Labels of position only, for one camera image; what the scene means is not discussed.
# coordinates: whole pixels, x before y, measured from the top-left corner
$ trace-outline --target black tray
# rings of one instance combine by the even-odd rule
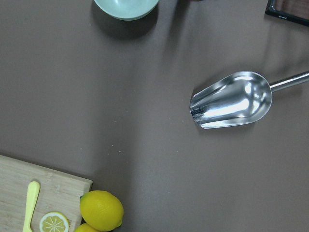
[[[269,0],[265,13],[309,26],[309,0]]]

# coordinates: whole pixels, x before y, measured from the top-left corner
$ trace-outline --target yellow lemon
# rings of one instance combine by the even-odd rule
[[[81,214],[91,227],[98,231],[111,231],[122,224],[124,208],[114,195],[107,191],[90,191],[81,198]]]
[[[87,223],[84,223],[84,224],[80,225],[79,227],[77,227],[74,230],[74,232],[100,232],[100,231],[97,231],[96,229],[89,226]]]
[[[40,220],[40,232],[68,232],[69,221],[60,212],[45,214]]]

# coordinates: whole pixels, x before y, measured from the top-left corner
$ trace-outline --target metal handle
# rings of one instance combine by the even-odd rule
[[[309,81],[309,71],[303,72],[303,73],[295,75],[295,76],[285,78],[283,80],[271,83],[269,85],[270,85],[271,91],[276,92],[278,90],[281,90],[281,89],[284,89],[284,88],[287,88],[287,87],[291,87],[291,86],[301,84],[305,81]]]

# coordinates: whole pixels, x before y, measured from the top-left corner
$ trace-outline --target yellow plastic spoon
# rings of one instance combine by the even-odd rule
[[[23,232],[32,232],[30,224],[32,221],[34,208],[37,203],[39,191],[40,191],[40,184],[38,182],[32,181],[29,183],[27,190],[26,212],[25,212]]]

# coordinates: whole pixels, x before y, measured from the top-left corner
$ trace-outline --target light green bowl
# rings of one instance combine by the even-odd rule
[[[131,21],[146,16],[159,0],[95,0],[95,2],[114,18]]]

